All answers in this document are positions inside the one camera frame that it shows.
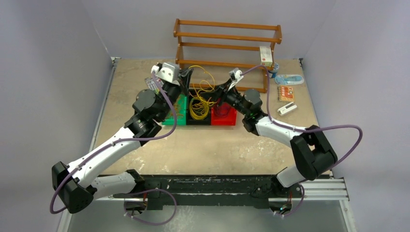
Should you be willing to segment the black plastic bin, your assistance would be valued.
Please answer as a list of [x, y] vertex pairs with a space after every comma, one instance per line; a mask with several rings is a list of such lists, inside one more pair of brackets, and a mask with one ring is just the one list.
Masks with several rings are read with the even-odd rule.
[[208, 103], [201, 100], [195, 89], [190, 89], [187, 96], [186, 125], [210, 126], [211, 110]]

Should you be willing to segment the red plastic bin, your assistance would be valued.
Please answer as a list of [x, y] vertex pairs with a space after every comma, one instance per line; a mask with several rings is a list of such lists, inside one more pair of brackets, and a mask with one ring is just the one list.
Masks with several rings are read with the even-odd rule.
[[214, 105], [211, 109], [211, 126], [235, 126], [236, 110], [227, 103]]

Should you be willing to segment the green plastic bin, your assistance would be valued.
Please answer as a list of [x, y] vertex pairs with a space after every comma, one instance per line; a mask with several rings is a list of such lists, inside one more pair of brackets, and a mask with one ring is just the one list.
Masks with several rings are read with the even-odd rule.
[[[185, 126], [187, 117], [187, 97], [185, 95], [179, 95], [176, 102], [174, 103], [174, 109], [176, 111], [176, 124], [178, 126]], [[174, 118], [172, 112], [170, 112], [162, 122], [162, 125], [172, 126], [173, 124]]]

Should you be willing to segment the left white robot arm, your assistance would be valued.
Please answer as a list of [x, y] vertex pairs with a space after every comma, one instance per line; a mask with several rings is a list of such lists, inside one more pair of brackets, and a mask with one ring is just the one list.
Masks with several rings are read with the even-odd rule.
[[133, 103], [134, 114], [111, 138], [83, 157], [64, 164], [58, 162], [52, 167], [54, 194], [49, 210], [58, 214], [68, 210], [75, 214], [85, 209], [93, 200], [114, 194], [129, 194], [133, 198], [144, 193], [143, 178], [136, 170], [126, 170], [117, 175], [101, 177], [100, 174], [130, 152], [141, 148], [149, 141], [166, 138], [174, 132], [158, 136], [160, 123], [172, 113], [174, 104], [181, 94], [187, 94], [192, 68], [171, 72], [176, 74], [176, 83], [159, 78], [164, 73], [152, 71], [151, 78], [158, 91], [141, 90]]

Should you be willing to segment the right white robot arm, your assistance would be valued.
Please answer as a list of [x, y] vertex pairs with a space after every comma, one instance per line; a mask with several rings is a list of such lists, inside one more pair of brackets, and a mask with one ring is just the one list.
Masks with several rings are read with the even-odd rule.
[[248, 132], [278, 141], [292, 150], [295, 165], [276, 174], [276, 180], [271, 184], [276, 196], [284, 196], [294, 184], [315, 180], [338, 161], [334, 149], [318, 126], [303, 128], [270, 119], [262, 110], [260, 93], [254, 89], [241, 94], [231, 81], [227, 81], [202, 96], [218, 104], [226, 103], [241, 113], [244, 116], [242, 123]]

